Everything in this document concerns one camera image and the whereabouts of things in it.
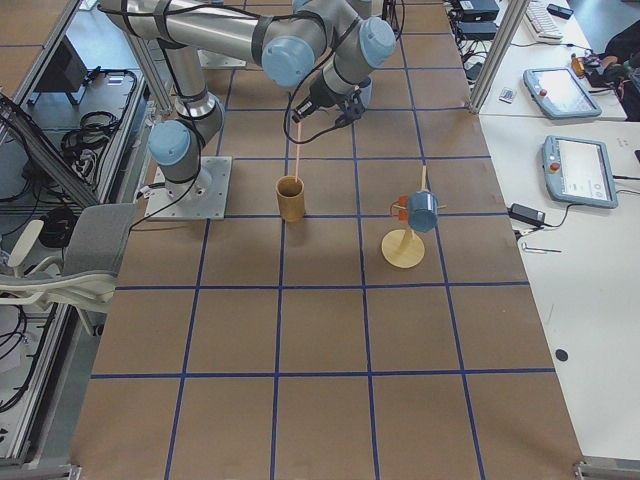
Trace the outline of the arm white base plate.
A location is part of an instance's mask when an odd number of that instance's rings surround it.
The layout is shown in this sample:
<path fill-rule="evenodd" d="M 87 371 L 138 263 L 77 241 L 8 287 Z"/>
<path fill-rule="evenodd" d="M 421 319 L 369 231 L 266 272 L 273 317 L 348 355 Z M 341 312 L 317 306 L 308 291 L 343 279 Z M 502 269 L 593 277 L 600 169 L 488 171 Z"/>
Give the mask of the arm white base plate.
<path fill-rule="evenodd" d="M 144 216 L 152 221 L 223 220 L 231 178 L 230 156 L 203 156 L 196 180 L 184 184 L 167 183 L 159 167 Z"/>
<path fill-rule="evenodd" d="M 198 51 L 198 57 L 201 67 L 207 70 L 244 69 L 246 67 L 244 60 L 207 50 L 200 49 Z"/>

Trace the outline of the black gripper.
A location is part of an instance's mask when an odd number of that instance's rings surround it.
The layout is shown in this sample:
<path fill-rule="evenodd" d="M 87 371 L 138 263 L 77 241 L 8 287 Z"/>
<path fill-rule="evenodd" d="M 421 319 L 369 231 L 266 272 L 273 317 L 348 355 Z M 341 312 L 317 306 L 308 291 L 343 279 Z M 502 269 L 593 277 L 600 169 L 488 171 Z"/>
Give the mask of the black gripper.
<path fill-rule="evenodd" d="M 345 92 L 339 92 L 330 87 L 323 74 L 311 83 L 309 97 L 292 109 L 291 117 L 295 123 L 300 123 L 320 108 L 329 108 L 341 104 L 354 91 L 355 86 L 349 84 Z"/>

